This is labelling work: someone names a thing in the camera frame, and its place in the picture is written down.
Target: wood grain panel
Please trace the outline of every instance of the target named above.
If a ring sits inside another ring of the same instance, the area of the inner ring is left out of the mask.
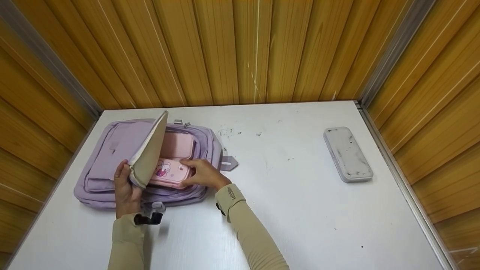
[[[47,199],[55,182],[54,178],[0,148],[1,184],[43,202]]]
[[[434,223],[480,207],[480,144],[412,187]]]
[[[135,102],[123,82],[98,46],[71,0],[44,0],[74,41],[88,63],[124,109],[135,108]]]
[[[320,97],[352,3],[313,2],[293,101],[317,101]]]
[[[189,105],[212,105],[192,1],[153,0],[157,17]]]
[[[2,99],[0,113],[0,147],[58,179],[72,153]]]
[[[232,0],[195,0],[194,4],[213,102],[238,104]]]
[[[264,103],[272,1],[235,0],[233,15],[240,103]]]
[[[465,259],[468,255],[472,254],[472,251],[473,250],[471,249],[455,251],[455,252],[450,252],[450,255],[452,256],[453,260],[455,260],[455,262],[458,263],[461,260]]]
[[[0,46],[86,130],[90,129],[93,119],[85,108],[3,21],[0,22]]]
[[[10,255],[10,253],[0,252],[0,269],[3,269],[3,267],[7,264],[8,259],[10,259]]]
[[[477,9],[380,129],[393,153],[480,73],[479,63],[480,9]]]
[[[83,57],[47,4],[31,0],[13,2],[99,105],[102,108],[119,109],[119,103]]]
[[[478,0],[437,1],[368,111],[380,129],[479,5]]]
[[[471,252],[461,261],[458,262],[458,268],[460,270],[478,270],[480,265],[480,249],[475,252]]]
[[[312,10],[311,0],[273,3],[267,102],[290,102]]]
[[[449,250],[480,246],[480,209],[435,224]]]
[[[86,130],[3,49],[0,70],[0,96],[74,152]]]
[[[1,199],[32,212],[39,212],[43,202],[21,194],[6,185],[0,184]]]
[[[163,105],[187,106],[152,2],[114,0],[113,3]]]
[[[358,99],[413,0],[382,0],[336,99]]]
[[[340,92],[379,3],[380,0],[353,2],[318,100],[333,100]]]
[[[0,200],[0,252],[15,250],[34,217],[34,213]]]
[[[477,77],[395,154],[410,183],[480,141],[479,103],[480,77]]]
[[[72,1],[140,108],[162,107],[111,0]]]

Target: gray plastic case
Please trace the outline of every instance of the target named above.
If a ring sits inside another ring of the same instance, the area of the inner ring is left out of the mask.
[[[345,183],[366,182],[373,178],[372,169],[349,128],[327,128],[324,139]]]

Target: purple backpack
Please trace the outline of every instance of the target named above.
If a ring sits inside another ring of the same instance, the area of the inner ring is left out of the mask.
[[[93,208],[115,208],[115,186],[113,175],[118,164],[131,160],[152,133],[155,119],[133,119],[110,123],[99,138],[73,190],[75,197]],[[165,132],[187,133],[194,137],[193,159],[206,159],[214,167],[229,171],[237,166],[230,156],[225,160],[231,165],[221,164],[222,146],[211,129],[188,124],[167,124]],[[186,205],[202,201],[206,187],[189,186],[184,189],[147,185],[142,196],[144,205],[162,202],[166,206]]]

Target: white tabletop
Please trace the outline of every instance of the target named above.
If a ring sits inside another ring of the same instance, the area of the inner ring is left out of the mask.
[[[108,110],[21,245],[9,270],[106,269],[113,212],[91,209],[73,187],[107,124],[154,118],[163,109]],[[247,198],[291,269],[441,269],[393,176],[351,101],[168,109],[209,127],[239,166],[226,172]],[[346,126],[374,172],[373,181],[340,180],[322,134]],[[235,234],[215,206],[167,209],[149,226],[151,270],[246,270]]]

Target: beige arm sleeve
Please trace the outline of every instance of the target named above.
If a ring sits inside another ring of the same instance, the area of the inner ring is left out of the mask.
[[[272,237],[247,205],[236,185],[224,186],[215,197],[237,234],[251,270],[289,269]]]
[[[113,222],[108,270],[144,269],[144,231],[143,225],[133,222],[136,214],[124,215]]]

